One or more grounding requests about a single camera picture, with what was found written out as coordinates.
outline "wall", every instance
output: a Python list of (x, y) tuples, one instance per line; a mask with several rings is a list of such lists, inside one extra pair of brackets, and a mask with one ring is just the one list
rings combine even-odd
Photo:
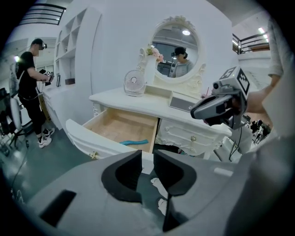
[(102, 13), (93, 46), (93, 93), (121, 87), (125, 74), (137, 65), (139, 49), (151, 42), (155, 26), (170, 16), (185, 16), (203, 39), (206, 72), (202, 92), (231, 65), (231, 22), (205, 0), (171, 0), (169, 4), (158, 0), (74, 0), (60, 25), (91, 3)]

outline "blue object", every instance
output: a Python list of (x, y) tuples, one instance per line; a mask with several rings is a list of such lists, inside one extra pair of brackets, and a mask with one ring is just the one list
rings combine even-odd
[(131, 145), (131, 144), (139, 145), (139, 144), (147, 144), (148, 140), (147, 139), (141, 140), (141, 141), (126, 140), (126, 141), (123, 141), (123, 142), (120, 142), (120, 143), (123, 144), (123, 145)]

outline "white desk fan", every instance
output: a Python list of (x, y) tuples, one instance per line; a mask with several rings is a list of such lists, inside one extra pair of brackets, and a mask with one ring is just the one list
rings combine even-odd
[(129, 71), (124, 79), (124, 91), (129, 96), (141, 97), (144, 93), (143, 74), (138, 70)]

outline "black t-shirt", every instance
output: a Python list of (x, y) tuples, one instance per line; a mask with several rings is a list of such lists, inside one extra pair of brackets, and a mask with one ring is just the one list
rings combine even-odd
[(31, 52), (25, 52), (20, 56), (17, 72), (17, 77), (20, 78), (24, 71), (19, 82), (18, 96), (25, 99), (33, 99), (38, 95), (36, 92), (37, 81), (31, 78), (27, 71), (31, 67), (35, 67), (33, 54)]

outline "drawer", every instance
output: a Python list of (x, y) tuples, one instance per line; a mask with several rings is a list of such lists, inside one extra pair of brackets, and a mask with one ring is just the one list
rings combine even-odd
[(225, 136), (230, 136), (225, 125), (196, 127), (189, 124), (161, 120), (156, 143), (173, 145), (189, 155), (197, 156), (218, 148)]
[[(67, 120), (66, 129), (79, 150), (87, 155), (97, 152), (97, 159), (138, 149), (143, 151), (143, 159), (146, 158), (152, 163), (157, 124), (156, 117), (107, 108), (84, 125), (79, 125), (71, 119)], [(120, 144), (126, 140), (144, 139), (148, 140), (147, 144)]]
[(128, 146), (152, 153), (157, 124), (158, 118), (156, 117), (108, 108), (83, 126), (115, 142), (147, 139), (147, 144)]

